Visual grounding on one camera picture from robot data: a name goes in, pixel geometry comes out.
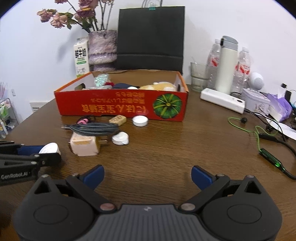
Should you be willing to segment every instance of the wall outlet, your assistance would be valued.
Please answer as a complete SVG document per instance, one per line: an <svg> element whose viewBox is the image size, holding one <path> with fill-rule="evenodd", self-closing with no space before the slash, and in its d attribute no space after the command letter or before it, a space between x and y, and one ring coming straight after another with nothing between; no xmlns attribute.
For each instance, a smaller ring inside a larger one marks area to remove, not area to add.
<svg viewBox="0 0 296 241"><path fill-rule="evenodd" d="M30 106L33 112L39 110L42 106L44 106L47 102L30 102Z"/></svg>

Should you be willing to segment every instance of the glass cup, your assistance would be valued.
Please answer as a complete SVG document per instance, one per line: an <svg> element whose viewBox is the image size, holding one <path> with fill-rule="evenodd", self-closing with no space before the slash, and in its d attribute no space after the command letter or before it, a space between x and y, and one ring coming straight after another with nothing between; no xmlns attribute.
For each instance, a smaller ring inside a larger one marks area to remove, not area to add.
<svg viewBox="0 0 296 241"><path fill-rule="evenodd" d="M204 64L190 63L192 90L201 92L207 87L210 79L208 66Z"/></svg>

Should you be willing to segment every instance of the white lid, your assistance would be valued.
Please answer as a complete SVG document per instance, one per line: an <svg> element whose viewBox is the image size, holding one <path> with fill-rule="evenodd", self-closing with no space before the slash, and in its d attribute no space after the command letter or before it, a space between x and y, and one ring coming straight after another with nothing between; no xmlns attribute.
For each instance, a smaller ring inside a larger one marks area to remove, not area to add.
<svg viewBox="0 0 296 241"><path fill-rule="evenodd" d="M148 118L143 115L137 115L133 118L133 124L139 127L146 126L148 124Z"/></svg>
<svg viewBox="0 0 296 241"><path fill-rule="evenodd" d="M119 132L117 135L112 136L112 142L116 145L127 145L129 143L128 134Z"/></svg>
<svg viewBox="0 0 296 241"><path fill-rule="evenodd" d="M242 51L249 52L249 49L247 47L242 47Z"/></svg>
<svg viewBox="0 0 296 241"><path fill-rule="evenodd" d="M42 149L39 151L39 153L40 154L44 154L44 153L59 153L59 154L61 154L57 143L54 143L54 142L49 143L49 144L45 145L44 147L42 147Z"/></svg>

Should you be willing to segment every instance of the tissue box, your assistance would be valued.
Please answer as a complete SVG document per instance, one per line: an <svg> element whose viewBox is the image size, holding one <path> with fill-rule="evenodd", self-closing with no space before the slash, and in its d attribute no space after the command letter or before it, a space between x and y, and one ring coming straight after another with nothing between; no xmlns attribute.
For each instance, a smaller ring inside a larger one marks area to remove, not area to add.
<svg viewBox="0 0 296 241"><path fill-rule="evenodd" d="M243 89L241 99L246 102L246 109L263 115L269 114L270 100L258 91Z"/></svg>
<svg viewBox="0 0 296 241"><path fill-rule="evenodd" d="M269 114L277 121L283 121L283 116L287 116L286 109L280 104L276 97L271 94L267 95L267 98L270 100Z"/></svg>

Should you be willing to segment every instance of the thermos lid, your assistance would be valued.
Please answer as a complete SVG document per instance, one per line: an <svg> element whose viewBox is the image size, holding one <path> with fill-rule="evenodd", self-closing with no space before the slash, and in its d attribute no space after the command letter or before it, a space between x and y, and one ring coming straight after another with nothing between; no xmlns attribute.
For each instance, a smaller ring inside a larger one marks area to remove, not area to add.
<svg viewBox="0 0 296 241"><path fill-rule="evenodd" d="M226 36L226 35L224 35L221 38L221 41L220 41L221 47L228 48L228 49L233 49L235 51L237 51L237 49L238 49L238 45L237 44L238 44L238 42L237 42L236 39L231 38L231 37Z"/></svg>

